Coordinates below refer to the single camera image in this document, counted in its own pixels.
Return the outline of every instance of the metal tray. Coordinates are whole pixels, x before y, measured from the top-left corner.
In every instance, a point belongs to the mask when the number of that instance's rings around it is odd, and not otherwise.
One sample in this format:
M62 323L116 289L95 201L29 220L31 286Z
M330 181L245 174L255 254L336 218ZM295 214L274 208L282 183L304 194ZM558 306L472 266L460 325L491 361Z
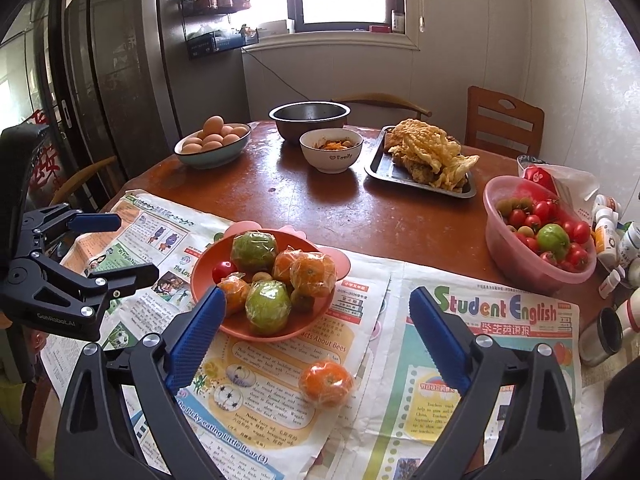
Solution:
M364 165L364 169L369 176L378 180L403 184L404 186L419 187L427 191L454 196L455 198L471 198L476 195L476 184L474 183L471 172L466 174L467 183L463 186L462 192L460 193L414 182L409 172L405 168L396 166L391 160L391 155L385 153L385 132L390 128L393 128L393 126L385 126L382 128L373 147L373 157L370 162Z

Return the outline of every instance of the white wall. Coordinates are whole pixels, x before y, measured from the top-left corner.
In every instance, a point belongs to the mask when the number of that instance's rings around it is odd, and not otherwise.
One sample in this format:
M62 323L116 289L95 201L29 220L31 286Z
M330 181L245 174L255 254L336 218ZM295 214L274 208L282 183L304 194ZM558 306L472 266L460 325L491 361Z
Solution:
M601 192L640 219L640 53L608 0L424 0L420 51L292 46L255 52L311 99L388 92L433 111L465 135L466 89L505 92L545 111L541 156L596 174ZM302 100L249 55L252 118ZM383 126L402 112L354 108L352 124Z

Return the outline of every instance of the egg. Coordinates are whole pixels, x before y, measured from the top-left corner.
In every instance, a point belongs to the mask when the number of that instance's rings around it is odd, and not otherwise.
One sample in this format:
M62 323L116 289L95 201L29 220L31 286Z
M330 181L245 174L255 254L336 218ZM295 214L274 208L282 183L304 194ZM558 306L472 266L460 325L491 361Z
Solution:
M212 140L211 142L207 142L203 147L203 152L208 152L209 150L216 150L218 148L222 148L222 144L217 140Z
M247 129L244 126L236 126L233 130L231 130L231 133L237 135L238 137L242 137L245 133L247 133Z
M187 137L184 139L183 146L186 146L187 144L199 144L202 146L202 139L199 137Z
M202 144L204 145L208 142L213 142L214 140L222 144L222 136L220 136L219 134L211 134L210 136L205 137L202 141Z
M205 137L213 134L219 134L224 124L225 121L223 121L222 117L220 117L219 115L207 119L204 123L204 126L202 127L204 133L206 134Z
M189 155L190 153L200 153L201 151L202 146L196 142L192 142L191 144L184 144L180 153L183 155Z
M228 136L226 136L224 139L222 139L222 145L223 146L228 146L232 142L236 142L236 140L240 140L240 137L238 137L236 134L228 134Z

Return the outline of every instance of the dining table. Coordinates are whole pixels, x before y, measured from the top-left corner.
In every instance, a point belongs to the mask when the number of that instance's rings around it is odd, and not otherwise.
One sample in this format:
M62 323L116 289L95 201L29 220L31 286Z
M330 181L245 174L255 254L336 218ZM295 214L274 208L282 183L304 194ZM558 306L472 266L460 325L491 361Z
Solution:
M493 177L517 175L515 159L463 146L465 155L479 155L471 170L477 192L457 198L371 178L365 165L380 130L345 126L363 137L362 152L345 172L325 174L305 160L299 145L280 137L274 122L251 126L251 141L229 164L196 170L169 156L128 181L110 205L128 190L143 189L231 221L252 220L265 228L291 225L314 243L513 286L484 241L482 192ZM598 294L605 278L597 267L586 282L555 294L580 307L581 330L611 305L610 297Z

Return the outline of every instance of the plate of fruit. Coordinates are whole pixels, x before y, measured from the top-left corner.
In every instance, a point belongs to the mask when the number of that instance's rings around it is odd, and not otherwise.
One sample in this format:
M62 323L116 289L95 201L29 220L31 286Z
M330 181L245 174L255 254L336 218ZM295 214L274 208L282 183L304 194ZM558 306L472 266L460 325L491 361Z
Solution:
M483 199L487 247L517 286L553 294L593 274L591 226L552 192L517 176L498 176L487 183Z
M198 259L195 301L214 283L225 293L220 330L239 339L277 342L300 335L332 304L335 283L351 269L341 251L316 246L291 226L237 222Z

